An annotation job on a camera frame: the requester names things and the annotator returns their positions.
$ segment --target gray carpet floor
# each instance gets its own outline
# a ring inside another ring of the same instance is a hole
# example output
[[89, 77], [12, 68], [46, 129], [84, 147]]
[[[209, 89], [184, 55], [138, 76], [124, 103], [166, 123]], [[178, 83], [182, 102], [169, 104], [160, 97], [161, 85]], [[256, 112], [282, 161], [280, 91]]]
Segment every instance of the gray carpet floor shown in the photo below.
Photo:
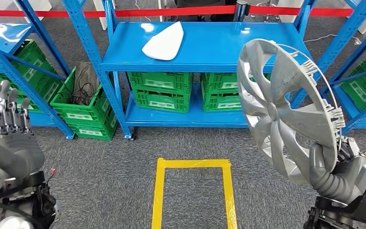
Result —
[[[133, 1], [117, 3], [119, 9], [135, 8]], [[157, 6], [155, 0], [139, 0], [138, 4], [141, 8]], [[337, 6], [328, 0], [318, 5]], [[90, 0], [85, 8], [93, 9]], [[99, 50], [104, 53], [107, 32], [102, 31], [99, 20], [88, 21]], [[345, 18], [310, 18], [305, 40], [336, 33], [345, 21]], [[43, 22], [69, 66], [88, 61], [68, 19], [45, 18]], [[307, 43], [316, 60], [331, 40]], [[355, 48], [350, 42], [326, 75], [330, 77]], [[50, 168], [57, 171], [51, 181], [52, 193], [63, 207], [57, 229], [150, 228], [159, 157], [229, 159], [239, 228], [301, 228], [316, 197], [309, 186], [294, 184], [278, 175], [257, 152], [247, 129], [138, 128], [135, 141], [124, 140], [118, 129], [111, 142], [65, 140], [55, 128], [36, 128], [35, 132], [46, 155], [44, 171], [48, 173]], [[366, 151], [366, 130], [352, 131], [349, 135]], [[224, 205], [221, 169], [166, 170], [163, 228], [226, 228]]]

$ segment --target yellow tape rectangle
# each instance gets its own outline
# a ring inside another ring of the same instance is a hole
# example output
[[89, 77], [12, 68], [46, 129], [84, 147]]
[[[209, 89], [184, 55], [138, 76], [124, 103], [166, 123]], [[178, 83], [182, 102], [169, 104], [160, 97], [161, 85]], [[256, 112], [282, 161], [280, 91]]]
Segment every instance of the yellow tape rectangle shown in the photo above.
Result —
[[158, 158], [156, 167], [155, 193], [153, 196], [152, 228], [162, 225], [163, 183], [166, 168], [221, 167], [223, 172], [226, 221], [228, 229], [237, 229], [234, 188], [232, 186], [231, 164], [227, 159], [165, 160]]

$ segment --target robotic hand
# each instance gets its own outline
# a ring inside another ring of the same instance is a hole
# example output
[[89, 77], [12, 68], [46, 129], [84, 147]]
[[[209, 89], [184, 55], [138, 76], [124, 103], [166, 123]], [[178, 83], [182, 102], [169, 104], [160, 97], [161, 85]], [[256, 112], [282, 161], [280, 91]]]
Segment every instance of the robotic hand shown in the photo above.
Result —
[[[267, 79], [263, 70], [272, 57], [274, 66]], [[238, 58], [239, 98], [264, 158], [282, 176], [310, 184], [320, 194], [304, 228], [353, 228], [353, 220], [366, 223], [366, 157], [353, 138], [341, 135], [346, 125], [342, 109], [334, 97], [334, 107], [321, 97], [317, 72], [323, 75], [299, 50], [254, 39]], [[312, 103], [293, 108], [289, 96], [300, 89]], [[302, 146], [297, 133], [315, 143]]]
[[322, 146], [310, 149], [310, 182], [321, 196], [308, 211], [305, 229], [352, 229], [353, 220], [366, 223], [366, 157], [353, 138], [345, 138], [342, 146], [331, 173], [325, 169]]
[[48, 229], [60, 217], [56, 199], [50, 195], [48, 180], [40, 171], [44, 155], [31, 130], [25, 99], [18, 111], [16, 89], [0, 84], [0, 229]]

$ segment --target blue metal shelf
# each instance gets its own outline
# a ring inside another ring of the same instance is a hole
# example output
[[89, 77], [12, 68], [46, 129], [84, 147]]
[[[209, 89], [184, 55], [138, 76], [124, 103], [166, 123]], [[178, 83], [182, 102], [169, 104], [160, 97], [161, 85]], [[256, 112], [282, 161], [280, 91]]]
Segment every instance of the blue metal shelf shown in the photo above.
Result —
[[42, 110], [44, 113], [31, 113], [31, 124], [34, 126], [48, 126], [59, 128], [68, 139], [74, 137], [74, 132], [65, 124], [65, 122], [57, 115], [57, 112], [52, 109], [46, 101], [28, 84], [23, 76], [11, 65], [10, 60], [19, 61], [22, 64], [28, 65], [38, 71], [43, 71], [52, 77], [61, 78], [56, 74], [52, 74], [40, 67], [34, 66], [25, 62], [13, 54], [21, 46], [23, 41], [32, 33], [35, 32], [46, 44], [54, 59], [59, 64], [60, 68], [66, 76], [70, 71], [61, 54], [55, 47], [52, 39], [43, 27], [40, 19], [35, 14], [33, 8], [27, 0], [17, 0], [19, 6], [23, 9], [25, 15], [30, 21], [30, 24], [13, 24], [0, 23], [0, 73], [5, 74], [17, 86], [26, 93], [26, 95]]
[[57, 127], [57, 125], [45, 113], [29, 112], [32, 126]]
[[[309, 55], [292, 23], [182, 22], [183, 41], [177, 56], [160, 61], [146, 56], [142, 47], [173, 22], [119, 22], [101, 67], [105, 71], [234, 73], [242, 47], [262, 38], [292, 46]], [[271, 72], [270, 59], [265, 72]]]
[[30, 24], [0, 23], [0, 50], [13, 54], [32, 32]]
[[354, 105], [353, 100], [343, 91], [340, 85], [333, 86], [333, 92], [342, 105], [343, 111], [346, 111], [350, 117], [344, 128], [344, 134], [352, 129], [366, 129], [366, 111], [360, 112]]
[[343, 111], [346, 111], [346, 114], [350, 118], [354, 118], [360, 113], [360, 111], [354, 105], [353, 100], [351, 100], [351, 98], [343, 91], [340, 85], [333, 86], [332, 90], [342, 105]]
[[[310, 9], [313, 4], [314, 0], [308, 1], [300, 11]], [[299, 15], [297, 24], [250, 23], [241, 22], [245, 10], [243, 5], [237, 4], [236, 22], [182, 22], [184, 37], [177, 56], [171, 61], [155, 60], [147, 57], [142, 52], [142, 47], [172, 22], [117, 22], [112, 1], [103, 0], [109, 28], [109, 47], [102, 59], [78, 0], [64, 0], [64, 5], [116, 113], [125, 138], [132, 137], [131, 128], [135, 126], [236, 128], [247, 127], [247, 123], [241, 111], [204, 113], [197, 84], [193, 85], [188, 114], [139, 108], [133, 96], [130, 96], [124, 113], [118, 76], [114, 74], [113, 85], [108, 72], [235, 73], [240, 50], [246, 42], [255, 38], [273, 40], [310, 55], [303, 42], [303, 30], [309, 15], [307, 11]], [[305, 61], [301, 55], [297, 58], [299, 62]], [[274, 57], [264, 67], [265, 73], [271, 71], [273, 63]]]
[[130, 96], [126, 123], [131, 126], [247, 128], [242, 111], [203, 112], [201, 96], [200, 85], [193, 84], [188, 114], [140, 108]]
[[[348, 18], [343, 27], [337, 33], [337, 36], [333, 38], [332, 42], [328, 48], [324, 51], [321, 58], [317, 61], [318, 67], [323, 73], [329, 68], [329, 66], [335, 61], [338, 54], [347, 45], [353, 35], [358, 31], [358, 27], [366, 19], [366, 0], [360, 1], [356, 5], [356, 1], [347, 0], [346, 1], [353, 8], [353, 14]], [[322, 76], [318, 73], [314, 75], [316, 81], [318, 81]], [[306, 91], [299, 90], [291, 101], [292, 107], [298, 107], [305, 99]]]

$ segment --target red barrier tape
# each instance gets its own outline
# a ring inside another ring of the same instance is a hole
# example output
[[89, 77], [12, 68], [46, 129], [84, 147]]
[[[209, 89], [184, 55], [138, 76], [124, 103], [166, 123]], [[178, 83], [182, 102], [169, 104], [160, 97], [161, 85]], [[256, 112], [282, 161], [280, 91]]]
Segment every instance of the red barrier tape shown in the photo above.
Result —
[[[232, 14], [236, 6], [211, 6], [211, 7], [187, 7], [168, 9], [143, 9], [143, 10], [116, 10], [117, 17], [151, 17], [151, 16], [174, 16], [174, 15], [206, 15], [206, 14]], [[251, 6], [250, 14], [270, 15], [298, 15], [300, 8], [290, 7], [264, 7]], [[104, 11], [84, 11], [87, 18], [105, 17]], [[353, 13], [353, 9], [339, 8], [313, 8], [310, 16], [321, 17], [346, 17]], [[66, 11], [36, 11], [39, 17], [67, 18]], [[0, 10], [2, 17], [24, 17], [22, 11]]]

